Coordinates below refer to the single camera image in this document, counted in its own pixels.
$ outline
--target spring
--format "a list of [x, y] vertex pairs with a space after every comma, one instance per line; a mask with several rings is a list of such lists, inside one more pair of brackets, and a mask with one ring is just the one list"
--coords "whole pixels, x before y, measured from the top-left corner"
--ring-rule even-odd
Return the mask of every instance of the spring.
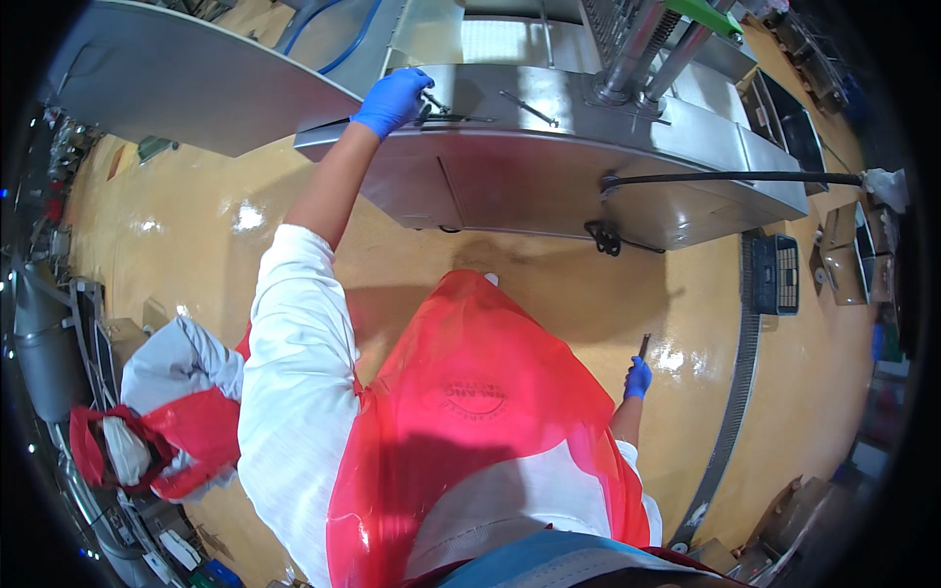
[[633, 79], [642, 82], [646, 81], [654, 56], [661, 50], [666, 40], [670, 38], [670, 34], [673, 32], [673, 29], [677, 27], [677, 23], [679, 23], [679, 18], [679, 13], [673, 10], [667, 10], [663, 14], [663, 18], [660, 19], [660, 24], [657, 25], [657, 29], [653, 32], [653, 37], [650, 38], [650, 42], [641, 54], [640, 59], [637, 60], [637, 65], [631, 76]]

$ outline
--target stainless steel machine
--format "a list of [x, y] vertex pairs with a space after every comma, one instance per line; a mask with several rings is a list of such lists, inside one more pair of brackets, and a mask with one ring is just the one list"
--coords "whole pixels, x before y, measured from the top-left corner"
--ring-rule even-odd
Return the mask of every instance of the stainless steel machine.
[[807, 214], [797, 182], [601, 190], [612, 175], [801, 170], [751, 130], [735, 84], [754, 58], [728, 0], [335, 4], [292, 22], [279, 53], [98, 1], [44, 99], [131, 140], [232, 156], [297, 132], [295, 148], [319, 161], [379, 77], [421, 66], [436, 80], [422, 114], [383, 143], [362, 187], [404, 227], [588, 239], [585, 223], [600, 221], [670, 250]]

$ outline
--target blue nitrile glove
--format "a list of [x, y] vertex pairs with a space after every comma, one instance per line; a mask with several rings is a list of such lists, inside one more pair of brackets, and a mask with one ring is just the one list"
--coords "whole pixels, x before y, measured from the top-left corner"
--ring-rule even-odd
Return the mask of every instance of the blue nitrile glove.
[[637, 396], [641, 399], [646, 394], [646, 389], [650, 388], [650, 381], [653, 379], [653, 373], [646, 361], [634, 356], [631, 358], [634, 365], [628, 370], [628, 377], [624, 380], [624, 398], [628, 396]]
[[350, 120], [373, 129], [380, 140], [418, 116], [418, 96], [435, 80], [418, 68], [396, 70], [375, 83]]

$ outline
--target blue hose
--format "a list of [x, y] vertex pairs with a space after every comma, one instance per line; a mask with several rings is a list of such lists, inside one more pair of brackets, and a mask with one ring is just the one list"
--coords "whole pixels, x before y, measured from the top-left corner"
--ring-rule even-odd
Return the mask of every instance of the blue hose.
[[340, 1], [341, 0], [330, 0], [330, 2], [327, 2], [323, 6], [319, 7], [317, 10], [313, 12], [311, 16], [307, 17], [307, 20], [304, 21], [304, 23], [295, 30], [294, 34], [288, 40], [288, 44], [284, 47], [284, 54], [288, 55], [289, 53], [291, 53], [291, 49], [294, 48], [295, 41], [297, 40], [298, 37], [300, 37], [300, 32], [304, 30], [304, 27], [307, 26], [313, 20], [313, 17], [317, 16], [318, 14], [320, 14], [327, 8], [330, 8], [331, 6], [333, 6], [334, 4]]
[[357, 47], [359, 47], [359, 44], [362, 43], [363, 37], [366, 36], [366, 31], [369, 29], [369, 25], [373, 22], [375, 12], [379, 10], [379, 3], [381, 2], [382, 0], [375, 0], [375, 2], [373, 2], [373, 7], [369, 9], [369, 14], [366, 15], [366, 20], [362, 22], [362, 27], [359, 29], [359, 34], [356, 35], [356, 38], [353, 39], [353, 42], [350, 43], [350, 46], [346, 48], [346, 51], [342, 52], [339, 57], [318, 70], [317, 73], [326, 75], [327, 73], [332, 72], [333, 68], [343, 63], [343, 60], [349, 57], [350, 54], [353, 53]]
[[[294, 47], [295, 41], [297, 41], [297, 38], [300, 36], [300, 32], [304, 30], [304, 27], [307, 26], [310, 21], [313, 20], [313, 17], [317, 16], [318, 14], [320, 14], [327, 8], [330, 8], [331, 6], [333, 6], [334, 4], [337, 4], [340, 1], [341, 0], [331, 0], [330, 2], [327, 2], [326, 4], [319, 7], [317, 10], [315, 10], [311, 16], [307, 17], [307, 20], [304, 21], [304, 23], [297, 28], [297, 30], [288, 40], [288, 44], [284, 47], [284, 54], [288, 55], [288, 53], [291, 52], [291, 49]], [[362, 27], [359, 29], [359, 33], [356, 35], [356, 38], [353, 39], [353, 42], [350, 43], [349, 47], [347, 47], [346, 50], [340, 54], [339, 57], [337, 57], [330, 63], [326, 64], [326, 66], [318, 70], [317, 73], [320, 73], [321, 75], [325, 75], [327, 73], [332, 72], [334, 68], [336, 68], [338, 65], [343, 63], [343, 61], [347, 57], [349, 57], [350, 54], [356, 50], [357, 47], [359, 47], [359, 44], [362, 43], [363, 38], [366, 36], [366, 31], [369, 30], [369, 25], [372, 24], [373, 22], [373, 17], [375, 16], [376, 11], [379, 9], [379, 4], [381, 2], [382, 0], [375, 0], [373, 2], [373, 6], [369, 9], [369, 13], [366, 15], [366, 20], [363, 21]]]

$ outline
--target white long-sleeve shirt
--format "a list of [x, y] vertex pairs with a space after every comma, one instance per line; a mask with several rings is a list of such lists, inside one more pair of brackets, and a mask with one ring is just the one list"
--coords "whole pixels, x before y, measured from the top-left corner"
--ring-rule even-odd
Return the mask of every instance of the white long-sleeve shirt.
[[[330, 584], [327, 507], [359, 411], [353, 327], [333, 261], [327, 242], [307, 229], [281, 225], [275, 233], [251, 307], [238, 428], [242, 487], [316, 586]], [[637, 450], [620, 441], [618, 449], [636, 471]], [[644, 507], [650, 544], [658, 546], [660, 512], [646, 495]], [[419, 529], [406, 577], [478, 557], [549, 523], [611, 536], [601, 485], [575, 465], [564, 441], [449, 489]]]
[[[138, 415], [145, 415], [212, 386], [218, 386], [226, 398], [238, 402], [242, 399], [244, 367], [241, 355], [192, 319], [177, 316], [147, 339], [124, 364], [120, 402]], [[191, 455], [180, 451], [161, 475], [172, 475], [194, 461]], [[234, 477], [233, 468], [220, 471], [182, 501], [198, 501], [213, 486], [225, 487]]]

